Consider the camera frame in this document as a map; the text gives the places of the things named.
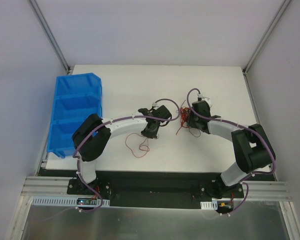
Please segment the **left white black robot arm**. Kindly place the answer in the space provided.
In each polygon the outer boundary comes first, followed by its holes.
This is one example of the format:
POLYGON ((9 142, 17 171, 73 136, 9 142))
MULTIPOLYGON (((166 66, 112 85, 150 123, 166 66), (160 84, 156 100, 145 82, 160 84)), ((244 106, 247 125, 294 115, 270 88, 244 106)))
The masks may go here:
POLYGON ((140 133, 148 139, 156 139, 159 128, 172 119, 172 114, 164 105, 151 109, 140 108, 137 112, 141 114, 141 118, 125 117, 107 125, 100 116, 93 113, 73 133, 74 155, 78 158, 79 167, 77 172, 82 178, 78 188, 84 194, 89 195, 95 191, 96 159, 102 155, 110 139, 130 133, 140 133))

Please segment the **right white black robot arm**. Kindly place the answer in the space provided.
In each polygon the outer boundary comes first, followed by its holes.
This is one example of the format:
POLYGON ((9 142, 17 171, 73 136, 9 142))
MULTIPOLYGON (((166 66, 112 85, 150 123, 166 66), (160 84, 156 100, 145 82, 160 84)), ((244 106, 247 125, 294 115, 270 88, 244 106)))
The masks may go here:
POLYGON ((232 193, 233 186, 240 181, 253 174, 263 174, 259 169, 272 164, 276 155, 260 124, 237 124, 218 115, 211 115, 210 110, 205 100, 193 102, 187 125, 232 143, 235 162, 215 180, 215 192, 224 198, 232 193))

